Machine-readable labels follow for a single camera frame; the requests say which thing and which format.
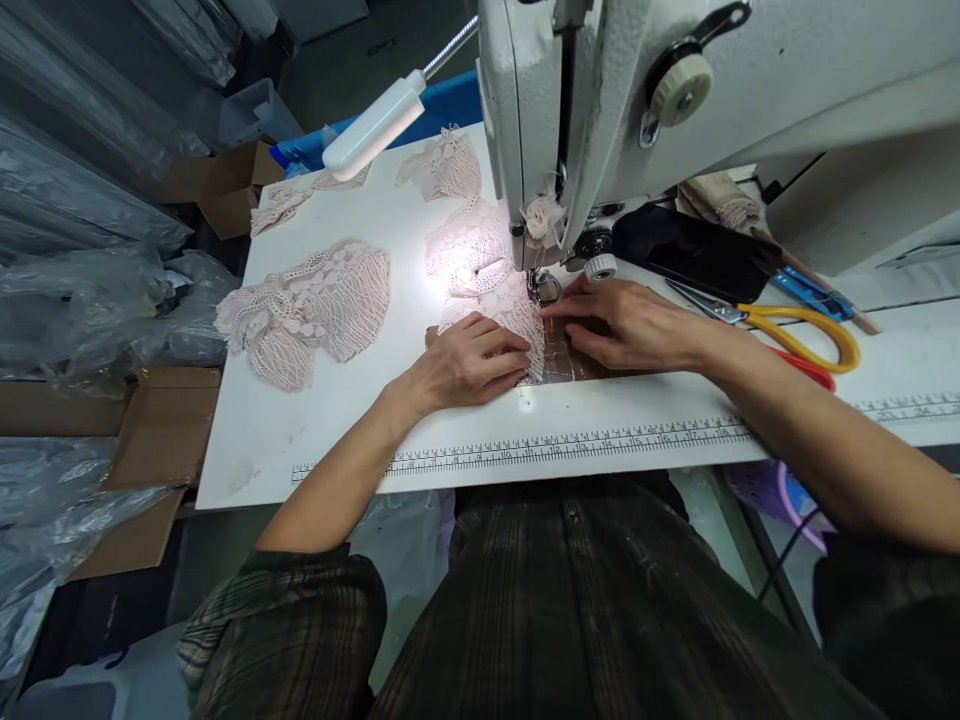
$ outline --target forearm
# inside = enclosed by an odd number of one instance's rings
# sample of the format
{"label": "forearm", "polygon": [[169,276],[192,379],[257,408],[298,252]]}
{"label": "forearm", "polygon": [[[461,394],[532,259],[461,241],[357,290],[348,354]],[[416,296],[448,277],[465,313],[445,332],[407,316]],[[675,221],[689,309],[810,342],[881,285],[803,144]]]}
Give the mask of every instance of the forearm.
{"label": "forearm", "polygon": [[263,532],[258,550],[317,553],[346,540],[420,419],[397,392],[388,385],[310,471]]}
{"label": "forearm", "polygon": [[703,374],[841,526],[960,552],[960,482],[738,332]]}

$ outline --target white sewing machine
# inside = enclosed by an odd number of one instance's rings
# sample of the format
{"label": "white sewing machine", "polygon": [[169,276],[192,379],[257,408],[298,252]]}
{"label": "white sewing machine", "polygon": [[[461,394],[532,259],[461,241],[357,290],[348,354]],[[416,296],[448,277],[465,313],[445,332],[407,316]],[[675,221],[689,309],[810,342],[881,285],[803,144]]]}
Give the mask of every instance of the white sewing machine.
{"label": "white sewing machine", "polygon": [[[769,223],[814,269],[871,269],[960,238],[956,0],[480,0],[478,17],[484,124],[518,269],[602,251],[577,246],[598,217],[609,225],[601,207],[634,209],[702,172],[771,158],[761,177],[787,189]],[[394,83],[327,166],[349,176],[386,147],[477,27]],[[538,251],[521,208],[543,193],[567,213],[559,247]]]}

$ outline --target wooden stick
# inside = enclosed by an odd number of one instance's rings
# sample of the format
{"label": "wooden stick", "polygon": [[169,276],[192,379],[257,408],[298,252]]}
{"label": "wooden stick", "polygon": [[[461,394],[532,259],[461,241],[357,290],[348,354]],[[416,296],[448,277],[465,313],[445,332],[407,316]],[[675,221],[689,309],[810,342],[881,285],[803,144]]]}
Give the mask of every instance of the wooden stick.
{"label": "wooden stick", "polygon": [[[786,264],[790,265],[795,270],[802,272],[804,275],[810,278],[813,282],[819,285],[824,292],[836,293],[837,295],[841,294],[836,290],[834,290],[826,281],[824,281],[822,277],[820,277],[813,270],[808,268],[806,264],[802,262],[796,255],[794,255],[792,252],[790,252],[785,247],[783,247],[783,245],[781,245],[776,240],[774,240],[773,236],[770,233],[768,233],[765,230],[761,230],[758,227],[750,228],[750,232],[752,232],[753,236],[758,240],[764,240],[766,242],[773,243],[774,245],[779,247],[783,251],[783,259],[786,262]],[[850,304],[853,307],[853,317],[850,319],[850,322],[852,322],[858,328],[863,330],[867,335],[879,335],[880,333],[883,332],[883,329],[879,325],[877,325],[873,320],[871,320],[870,317],[865,312],[863,312],[856,305],[853,305],[853,303],[850,303]]]}

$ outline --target ruler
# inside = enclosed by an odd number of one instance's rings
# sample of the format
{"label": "ruler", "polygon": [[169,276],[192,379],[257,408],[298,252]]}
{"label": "ruler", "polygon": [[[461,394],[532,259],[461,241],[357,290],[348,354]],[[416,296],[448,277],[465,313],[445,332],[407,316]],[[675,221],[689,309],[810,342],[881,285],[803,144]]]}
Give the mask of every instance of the ruler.
{"label": "ruler", "polygon": [[[960,392],[879,398],[854,402],[851,406],[881,425],[957,420],[960,419]],[[691,418],[653,425],[406,450],[393,456],[384,477],[743,442],[756,442],[756,437],[738,417]],[[291,484],[297,485],[303,480],[313,465],[294,465]]]}

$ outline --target black fabric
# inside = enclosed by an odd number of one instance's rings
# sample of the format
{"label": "black fabric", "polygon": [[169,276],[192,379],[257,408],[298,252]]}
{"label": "black fabric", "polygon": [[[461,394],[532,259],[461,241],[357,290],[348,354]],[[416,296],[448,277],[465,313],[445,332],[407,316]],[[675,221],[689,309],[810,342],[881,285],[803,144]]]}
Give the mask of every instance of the black fabric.
{"label": "black fabric", "polygon": [[181,643],[194,714],[956,716],[957,558],[831,539],[824,656],[720,568],[679,498],[665,474],[459,494],[449,573],[372,707],[386,620],[373,565],[345,548],[255,554]]}

